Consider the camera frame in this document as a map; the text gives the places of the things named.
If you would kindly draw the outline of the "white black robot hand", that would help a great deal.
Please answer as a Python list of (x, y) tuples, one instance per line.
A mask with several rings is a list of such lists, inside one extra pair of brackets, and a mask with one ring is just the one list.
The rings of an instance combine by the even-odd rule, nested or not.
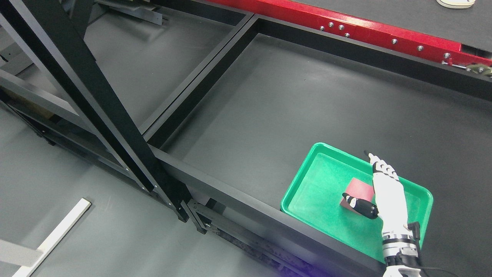
[(382, 235), (410, 235), (404, 187), (394, 168), (378, 156), (364, 152), (372, 168), (375, 203), (344, 192), (342, 202), (368, 219), (382, 220)]

